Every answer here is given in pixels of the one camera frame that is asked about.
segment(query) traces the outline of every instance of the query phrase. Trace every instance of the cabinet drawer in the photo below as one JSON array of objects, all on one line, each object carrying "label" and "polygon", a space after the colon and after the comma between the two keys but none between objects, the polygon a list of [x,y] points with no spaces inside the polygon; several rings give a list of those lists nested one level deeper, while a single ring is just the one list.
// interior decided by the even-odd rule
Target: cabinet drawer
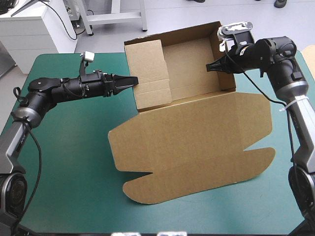
[{"label": "cabinet drawer", "polygon": [[8,52],[24,74],[30,72],[36,57],[39,55],[58,53],[56,49],[9,50]]},{"label": "cabinet drawer", "polygon": [[43,20],[0,21],[0,36],[49,34]]},{"label": "cabinet drawer", "polygon": [[0,41],[7,50],[56,48],[50,35],[0,36]]}]

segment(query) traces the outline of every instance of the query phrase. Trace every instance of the cardboard box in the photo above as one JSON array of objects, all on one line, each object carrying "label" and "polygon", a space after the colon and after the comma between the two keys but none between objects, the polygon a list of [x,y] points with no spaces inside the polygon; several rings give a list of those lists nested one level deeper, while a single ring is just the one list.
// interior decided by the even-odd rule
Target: cardboard box
[{"label": "cardboard box", "polygon": [[222,56],[220,22],[125,42],[139,115],[109,133],[131,199],[155,204],[262,173],[272,148],[244,151],[272,130],[269,102],[235,92],[233,75],[206,72]]},{"label": "cardboard box", "polygon": [[302,51],[304,60],[311,71],[313,78],[315,78],[315,45],[310,45]]}]

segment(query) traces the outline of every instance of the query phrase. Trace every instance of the gray floor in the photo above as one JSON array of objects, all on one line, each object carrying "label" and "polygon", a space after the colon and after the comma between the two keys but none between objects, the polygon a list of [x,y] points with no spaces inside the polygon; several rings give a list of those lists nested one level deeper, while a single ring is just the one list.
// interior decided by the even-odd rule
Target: gray floor
[{"label": "gray floor", "polygon": [[[76,52],[123,52],[124,41],[174,29],[221,21],[222,24],[251,21],[255,39],[286,35],[301,51],[315,44],[315,0],[288,0],[282,9],[273,7],[274,0],[146,0],[148,31],[142,32],[140,21],[94,26],[94,36],[79,36]],[[95,14],[110,9],[109,0],[87,0]],[[122,0],[122,11],[139,9],[138,0]],[[26,76],[15,68],[0,79],[0,131],[15,102],[14,86],[21,86]]]}]

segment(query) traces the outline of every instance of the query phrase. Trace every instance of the green tabletop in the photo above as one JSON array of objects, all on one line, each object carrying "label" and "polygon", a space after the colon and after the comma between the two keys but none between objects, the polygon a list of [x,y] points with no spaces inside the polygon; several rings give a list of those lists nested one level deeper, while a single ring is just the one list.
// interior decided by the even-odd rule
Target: green tabletop
[{"label": "green tabletop", "polygon": [[[310,83],[308,96],[315,104],[313,78],[300,53],[297,58]],[[27,93],[28,83],[39,77],[76,77],[79,62],[79,54],[39,56],[22,94]],[[129,74],[125,54],[96,54],[88,72],[94,69]],[[275,98],[267,77],[259,78],[259,71],[249,75]],[[235,79],[238,91],[257,92],[243,75]],[[302,217],[287,181],[290,148],[285,113],[279,108],[272,104],[272,134],[251,147],[276,149],[275,160],[260,176],[157,205],[142,205],[122,191],[124,182],[140,174],[116,170],[107,139],[109,130],[137,114],[132,90],[109,98],[58,104],[33,131],[42,147],[43,170],[22,223],[38,232],[56,233],[289,233]],[[27,170],[29,193],[36,179],[37,155],[33,140],[28,138],[19,161]]]}]

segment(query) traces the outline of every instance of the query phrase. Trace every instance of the black shoe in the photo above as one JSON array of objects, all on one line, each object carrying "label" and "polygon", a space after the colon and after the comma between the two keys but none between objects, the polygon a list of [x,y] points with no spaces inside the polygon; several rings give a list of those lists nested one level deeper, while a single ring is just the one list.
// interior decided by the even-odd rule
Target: black shoe
[{"label": "black shoe", "polygon": [[286,5],[286,0],[276,0],[274,6],[277,8],[283,8]]}]

